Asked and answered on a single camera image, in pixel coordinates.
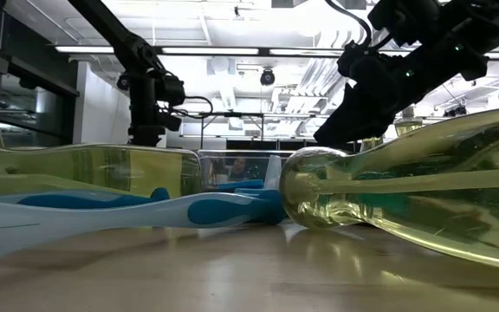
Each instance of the clear glass bottle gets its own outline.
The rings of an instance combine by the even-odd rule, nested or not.
[[[367,222],[424,247],[499,267],[499,110],[402,135],[354,156],[294,154],[288,215],[309,228]]]
[[[36,150],[0,149],[0,195],[91,189],[172,198],[201,191],[198,156],[190,151],[86,144]]]
[[[402,117],[394,121],[396,134],[400,137],[408,132],[419,129],[423,126],[423,118],[415,117],[415,110],[413,106],[402,111]]]

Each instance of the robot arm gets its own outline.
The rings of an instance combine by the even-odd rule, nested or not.
[[[388,56],[380,48],[350,42],[338,60],[346,85],[344,100],[315,133],[324,146],[381,136],[395,115],[451,77],[483,77],[488,57],[499,47],[499,0],[380,0],[368,16],[399,45],[421,46],[408,56]]]
[[[162,113],[156,101],[169,107],[180,105],[186,96],[184,82],[165,69],[153,46],[129,31],[100,0],[68,0],[111,44],[129,80],[132,125],[128,130],[132,143],[155,146],[165,129],[178,131],[180,118]]]

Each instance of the blue toothbrush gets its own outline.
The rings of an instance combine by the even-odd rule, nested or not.
[[[278,224],[285,217],[277,190],[175,199],[159,192],[152,198],[92,191],[2,196],[0,256],[91,231],[140,226],[217,228],[252,220]]]

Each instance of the table surface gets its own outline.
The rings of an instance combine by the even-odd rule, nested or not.
[[[291,223],[100,231],[0,258],[0,312],[413,310],[499,312],[499,269]]]

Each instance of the laboratory room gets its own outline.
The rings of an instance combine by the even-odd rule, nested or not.
[[[0,0],[0,312],[499,312],[499,1]]]

